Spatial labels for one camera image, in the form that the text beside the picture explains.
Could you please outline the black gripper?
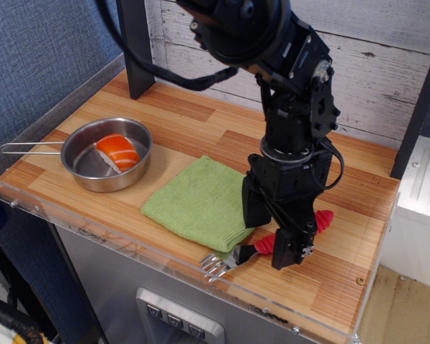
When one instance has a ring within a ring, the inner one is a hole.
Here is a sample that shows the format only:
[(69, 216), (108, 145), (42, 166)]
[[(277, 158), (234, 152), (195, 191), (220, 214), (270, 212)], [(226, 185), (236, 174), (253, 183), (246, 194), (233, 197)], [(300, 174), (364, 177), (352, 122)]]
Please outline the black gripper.
[(318, 152), (296, 166), (275, 163), (252, 154), (250, 170), (242, 184), (242, 205), (246, 228), (262, 226), (275, 219), (272, 267), (301, 264), (314, 252), (317, 221), (313, 204), (324, 191), (332, 155)]

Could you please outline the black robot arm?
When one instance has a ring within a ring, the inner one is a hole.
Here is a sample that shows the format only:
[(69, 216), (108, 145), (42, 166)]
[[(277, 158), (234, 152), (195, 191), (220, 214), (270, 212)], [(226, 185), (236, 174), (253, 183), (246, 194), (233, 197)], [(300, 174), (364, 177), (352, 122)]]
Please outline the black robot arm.
[(315, 199), (330, 189), (339, 151), (328, 139), (337, 127), (329, 49), (297, 18), (288, 1), (181, 1), (201, 47), (223, 64), (252, 73), (266, 121), (260, 153), (248, 158), (244, 222), (276, 221), (272, 266), (300, 264), (317, 234)]

